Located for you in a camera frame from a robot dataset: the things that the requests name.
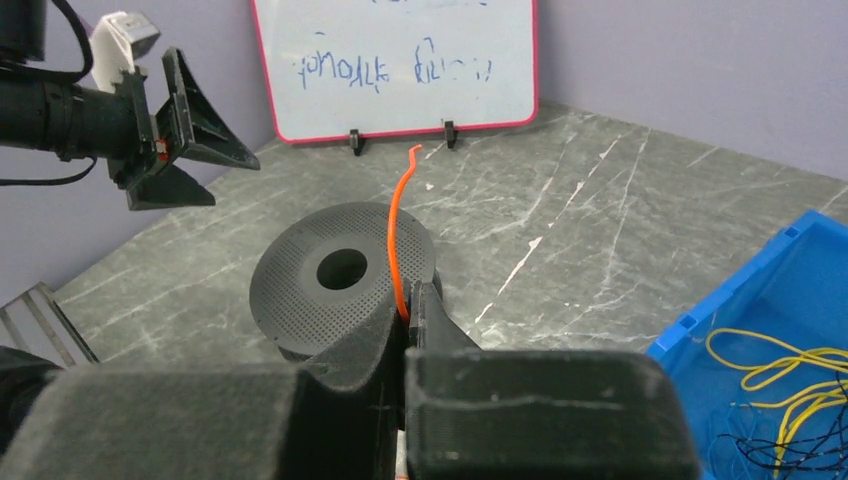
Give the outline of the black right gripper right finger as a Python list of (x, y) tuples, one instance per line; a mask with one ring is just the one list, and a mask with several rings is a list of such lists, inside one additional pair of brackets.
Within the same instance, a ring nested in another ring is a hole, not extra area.
[(411, 288), (406, 466), (413, 479), (698, 479), (675, 387), (619, 350), (486, 350), (437, 288)]

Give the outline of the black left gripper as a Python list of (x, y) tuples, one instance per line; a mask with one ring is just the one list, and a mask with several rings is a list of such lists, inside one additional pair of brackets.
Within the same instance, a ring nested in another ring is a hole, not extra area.
[(116, 128), (109, 176), (127, 191), (130, 211), (214, 206), (216, 200), (171, 159), (258, 171), (256, 155), (229, 129), (194, 79), (182, 50), (162, 56), (168, 99), (161, 107), (161, 134), (150, 113), (146, 70), (124, 73), (109, 97)]

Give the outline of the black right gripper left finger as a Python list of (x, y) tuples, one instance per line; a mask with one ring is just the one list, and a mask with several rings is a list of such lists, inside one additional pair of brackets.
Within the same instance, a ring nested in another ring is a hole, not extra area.
[(406, 331), (394, 299), (301, 363), (97, 363), (10, 352), (5, 479), (391, 479)]

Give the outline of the dark grey perforated spool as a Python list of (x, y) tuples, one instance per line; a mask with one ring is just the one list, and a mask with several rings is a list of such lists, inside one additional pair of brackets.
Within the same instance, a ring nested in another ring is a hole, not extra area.
[(388, 212), (379, 202), (324, 208), (288, 227), (261, 256), (249, 306), (286, 360), (324, 351), (394, 300)]

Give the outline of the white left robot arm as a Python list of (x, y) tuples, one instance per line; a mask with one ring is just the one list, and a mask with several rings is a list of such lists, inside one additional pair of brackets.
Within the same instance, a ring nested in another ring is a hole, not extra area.
[(66, 1), (57, 9), (80, 47), (77, 71), (46, 70), (44, 1), (1, 5), (1, 143), (54, 153), (59, 160), (104, 160), (132, 211), (215, 204), (214, 195), (177, 166), (181, 158), (258, 170), (256, 155), (202, 93), (184, 53), (162, 56), (164, 104), (148, 107), (139, 64), (160, 38), (142, 13), (117, 11), (87, 29)]

